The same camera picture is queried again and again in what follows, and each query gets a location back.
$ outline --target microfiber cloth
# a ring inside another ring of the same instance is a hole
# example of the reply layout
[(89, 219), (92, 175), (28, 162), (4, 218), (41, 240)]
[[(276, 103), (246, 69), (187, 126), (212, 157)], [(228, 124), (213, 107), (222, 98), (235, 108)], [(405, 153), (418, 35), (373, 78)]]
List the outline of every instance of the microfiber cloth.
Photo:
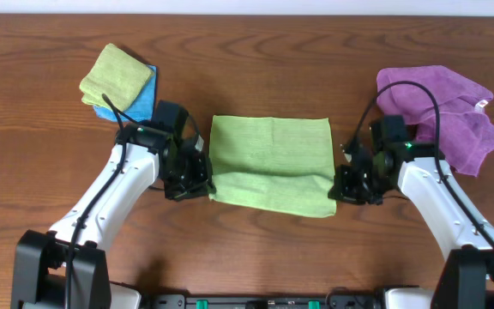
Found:
[(120, 111), (129, 108), (152, 76), (146, 65), (129, 56), (113, 44), (100, 53), (91, 71), (83, 78), (79, 89), (83, 103), (110, 108), (101, 95), (106, 94)]
[[(129, 109), (124, 112), (127, 116), (133, 118), (135, 121), (148, 120), (152, 118), (152, 112), (154, 111), (154, 99), (155, 99), (155, 79), (157, 74), (156, 68), (153, 65), (149, 65), (154, 74), (144, 86), (142, 91), (138, 94), (133, 104), (129, 107)], [(116, 116), (113, 114), (113, 111), (102, 106), (93, 106), (94, 112), (100, 118), (108, 119), (113, 122), (117, 122)], [(123, 121), (129, 121), (123, 116), (119, 116)]]
[(336, 211), (327, 119), (214, 116), (209, 157), (211, 199), (315, 218)]
[[(477, 176), (485, 156), (494, 150), (494, 125), (483, 106), (493, 93), (441, 66), (390, 68), (378, 72), (377, 87), (412, 81), (434, 94), (440, 113), (440, 149), (458, 173)], [(436, 116), (430, 98), (412, 85), (397, 85), (377, 100), (385, 114), (400, 114), (406, 124), (418, 124), (416, 140), (434, 141)]]

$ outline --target green connector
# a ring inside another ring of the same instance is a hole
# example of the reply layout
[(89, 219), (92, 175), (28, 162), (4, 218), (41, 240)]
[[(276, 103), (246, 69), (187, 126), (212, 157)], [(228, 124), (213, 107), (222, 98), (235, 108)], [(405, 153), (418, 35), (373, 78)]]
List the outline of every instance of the green connector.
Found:
[(319, 309), (319, 301), (311, 300), (308, 302), (308, 309)]
[(206, 300), (198, 300), (196, 302), (196, 309), (208, 309), (208, 308), (209, 308), (208, 301), (206, 301)]

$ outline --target green towel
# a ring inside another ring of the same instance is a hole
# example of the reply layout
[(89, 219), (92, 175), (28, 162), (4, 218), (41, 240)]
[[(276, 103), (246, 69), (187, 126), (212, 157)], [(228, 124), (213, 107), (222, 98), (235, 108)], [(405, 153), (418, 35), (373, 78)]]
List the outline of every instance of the green towel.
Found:
[(209, 157), (216, 201), (315, 218), (336, 211), (326, 118), (214, 116)]
[(136, 99), (153, 71), (113, 44), (100, 53), (93, 68), (79, 84), (84, 93), (81, 101), (92, 106), (110, 108), (101, 95), (106, 94), (120, 111)]

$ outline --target wood grain surface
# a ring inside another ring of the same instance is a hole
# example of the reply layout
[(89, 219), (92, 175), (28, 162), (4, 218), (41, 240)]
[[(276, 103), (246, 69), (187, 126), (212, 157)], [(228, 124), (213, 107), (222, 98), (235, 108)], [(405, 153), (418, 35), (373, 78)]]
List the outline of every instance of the wood grain surface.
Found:
[[(380, 69), (442, 64), (494, 93), (494, 18), (0, 15), (0, 308), (18, 239), (59, 220), (110, 155), (117, 126), (78, 88), (110, 42), (160, 68), (160, 99), (186, 106), (206, 139), (213, 115), (329, 117), (336, 163)], [(494, 124), (494, 101), (486, 112)], [(494, 152), (458, 179), (494, 224)], [(107, 257), (113, 281), (193, 294), (433, 288), (443, 266), (408, 202), (307, 219), (154, 191)]]

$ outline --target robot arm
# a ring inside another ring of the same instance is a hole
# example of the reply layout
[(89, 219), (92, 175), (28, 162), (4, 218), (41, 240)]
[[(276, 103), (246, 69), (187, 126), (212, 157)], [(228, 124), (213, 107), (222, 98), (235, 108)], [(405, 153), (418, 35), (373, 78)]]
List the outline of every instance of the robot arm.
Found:
[[(122, 151), (122, 145), (116, 144), (113, 147), (110, 159), (99, 177), (69, 213), (51, 226), (49, 231), (54, 233), (57, 239), (71, 241), (77, 219), (117, 168)], [(110, 249), (138, 197), (158, 178), (160, 171), (158, 154), (148, 152), (146, 147), (127, 143), (126, 155), (123, 171), (95, 204), (85, 221), (77, 240), (78, 245), (92, 241), (100, 250)]]
[(77, 219), (117, 168), (124, 146), (121, 173), (88, 212), (78, 233), (73, 259), (71, 308), (136, 309), (140, 294), (110, 283), (105, 260), (117, 232), (138, 197), (162, 179), (165, 198), (180, 201), (214, 192), (210, 160), (202, 152), (199, 131), (183, 138), (188, 112), (160, 101), (151, 121), (128, 124), (116, 136), (110, 159), (99, 177), (64, 218), (48, 233), (26, 231), (16, 247), (11, 308), (62, 308), (66, 278), (50, 274), (65, 264)]
[[(456, 182), (447, 161), (440, 160), (440, 164), (462, 202), (479, 222), (483, 222), (485, 230), (494, 239), (494, 227), (479, 213)], [(466, 214), (440, 181), (433, 158), (414, 158), (413, 161), (404, 162), (400, 169), (398, 189), (409, 197), (425, 219), (442, 249), (443, 258), (447, 259), (452, 250), (461, 249), (464, 245), (471, 245), (479, 250), (491, 249), (489, 243), (478, 234)]]
[(383, 293), (388, 309), (494, 307), (494, 250), (478, 233), (467, 213), (494, 241), (494, 227), (478, 212), (453, 177), (443, 156), (441, 169), (467, 212), (454, 200), (436, 169), (432, 143), (411, 142), (401, 116), (370, 125), (372, 151), (354, 137), (343, 149), (350, 165), (337, 167), (330, 198), (353, 204), (380, 204), (392, 190), (405, 194), (419, 210), (442, 250), (446, 264), (435, 292), (392, 288)]

